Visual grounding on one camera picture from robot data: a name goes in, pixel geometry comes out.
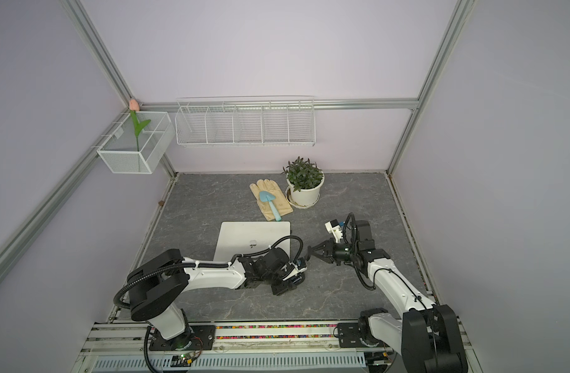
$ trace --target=white wire rack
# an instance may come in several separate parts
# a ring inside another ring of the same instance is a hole
[[[140,122],[150,123],[136,134],[129,114],[98,149],[98,154],[114,174],[152,174],[175,136],[175,127],[167,112],[137,112]]]
[[[177,143],[186,147],[316,143],[312,100],[179,102],[175,128]]]

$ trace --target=lavender wall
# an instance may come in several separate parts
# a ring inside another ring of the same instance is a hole
[[[456,0],[83,3],[134,95],[175,102],[238,95],[416,97]],[[322,111],[314,148],[172,145],[169,159],[180,172],[272,171],[297,156],[325,169],[386,169],[408,112]],[[344,149],[353,157],[343,156]]]
[[[478,1],[393,179],[483,371],[570,372],[570,1]]]
[[[122,110],[56,0],[0,2],[0,246]],[[0,284],[0,372],[68,372],[167,186],[99,161]]]
[[[120,110],[58,1],[0,1],[0,246]]]

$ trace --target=gray marble floor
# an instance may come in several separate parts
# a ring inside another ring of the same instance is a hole
[[[284,190],[285,175],[181,174],[144,256],[149,260],[162,251],[178,248],[182,255],[212,260],[223,221],[265,221],[249,185],[260,178],[276,180]],[[422,292],[422,278],[413,257],[401,218],[383,174],[326,174],[318,203],[294,209],[283,216],[304,245],[328,239],[324,223],[344,221],[353,212],[357,220],[369,220],[378,248],[385,249],[399,270]],[[294,250],[296,243],[291,244]],[[306,280],[297,289],[274,296],[268,285],[256,289],[197,289],[176,300],[191,321],[356,319],[375,307],[392,304],[378,290],[362,287],[348,266],[328,265],[312,258]],[[120,318],[129,316],[122,312]]]

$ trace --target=white flower pot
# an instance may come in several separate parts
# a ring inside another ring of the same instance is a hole
[[[287,183],[291,187],[291,198],[293,202],[300,206],[309,206],[315,204],[320,197],[320,187],[324,184],[324,174],[322,174],[322,181],[316,188],[294,190],[293,184],[287,179]]]

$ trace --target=silver laptop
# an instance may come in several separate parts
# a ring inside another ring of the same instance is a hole
[[[291,234],[288,221],[223,221],[214,261],[229,261],[235,254],[249,254],[268,248],[281,237]],[[290,254],[290,240],[278,245]]]

